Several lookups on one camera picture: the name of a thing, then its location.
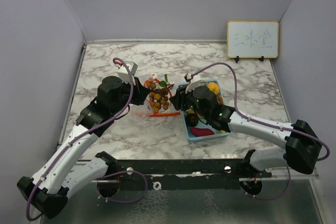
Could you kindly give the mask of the brown longan bunch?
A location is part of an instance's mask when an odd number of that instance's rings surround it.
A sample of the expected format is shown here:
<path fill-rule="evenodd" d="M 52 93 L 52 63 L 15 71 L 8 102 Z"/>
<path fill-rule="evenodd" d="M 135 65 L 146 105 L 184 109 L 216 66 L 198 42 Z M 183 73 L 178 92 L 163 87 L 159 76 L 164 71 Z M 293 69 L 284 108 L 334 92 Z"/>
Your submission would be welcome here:
<path fill-rule="evenodd" d="M 172 97 L 174 83 L 169 80 L 167 73 L 151 75 L 144 86 L 151 91 L 146 99 L 152 111 L 150 116 L 164 117 L 178 114 L 169 100 Z"/>

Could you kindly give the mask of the clear zip top bag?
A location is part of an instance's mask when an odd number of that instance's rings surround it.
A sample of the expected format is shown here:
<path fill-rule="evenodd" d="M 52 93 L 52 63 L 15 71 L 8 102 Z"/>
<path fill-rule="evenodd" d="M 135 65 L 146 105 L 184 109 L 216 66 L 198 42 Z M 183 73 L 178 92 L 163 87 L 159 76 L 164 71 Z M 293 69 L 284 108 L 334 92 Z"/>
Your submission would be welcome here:
<path fill-rule="evenodd" d="M 183 82 L 183 76 L 172 73 L 143 74 L 139 77 L 143 86 L 149 89 L 144 105 L 132 106 L 136 116 L 165 117 L 180 115 L 170 98 L 175 94 L 177 84 Z"/>

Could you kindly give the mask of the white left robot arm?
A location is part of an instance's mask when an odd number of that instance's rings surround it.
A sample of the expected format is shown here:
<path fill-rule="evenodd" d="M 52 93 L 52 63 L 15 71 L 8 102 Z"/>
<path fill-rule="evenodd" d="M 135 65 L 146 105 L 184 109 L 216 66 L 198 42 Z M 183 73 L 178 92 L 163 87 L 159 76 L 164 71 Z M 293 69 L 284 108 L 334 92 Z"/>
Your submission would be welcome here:
<path fill-rule="evenodd" d="M 133 175 L 128 168 L 118 171 L 117 160 L 106 152 L 98 153 L 89 163 L 74 169 L 83 153 L 100 138 L 130 104 L 143 105 L 149 94 L 137 77 L 132 83 L 109 76 L 98 86 L 97 96 L 85 107 L 76 120 L 68 138 L 50 160 L 32 177 L 23 176 L 17 187 L 27 200 L 26 217 L 34 206 L 49 219 L 57 216 L 70 197 L 96 179 L 118 178 L 121 174 Z"/>

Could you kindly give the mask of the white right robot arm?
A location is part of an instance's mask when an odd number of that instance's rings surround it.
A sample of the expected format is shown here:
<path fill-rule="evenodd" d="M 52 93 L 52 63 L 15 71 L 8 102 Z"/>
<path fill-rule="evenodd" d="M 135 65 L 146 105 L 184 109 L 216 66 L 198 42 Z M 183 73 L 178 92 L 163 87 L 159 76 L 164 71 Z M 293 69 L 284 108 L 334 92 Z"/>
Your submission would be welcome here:
<path fill-rule="evenodd" d="M 194 110 L 218 131 L 241 133 L 275 145 L 268 150 L 248 151 L 241 164 L 246 177 L 254 177 L 268 168 L 290 167 L 302 174 L 312 174 L 315 168 L 322 144 L 306 121 L 297 120 L 291 124 L 253 118 L 234 107 L 220 104 L 207 86 L 190 92 L 186 87 L 180 87 L 170 101 L 176 110 Z"/>

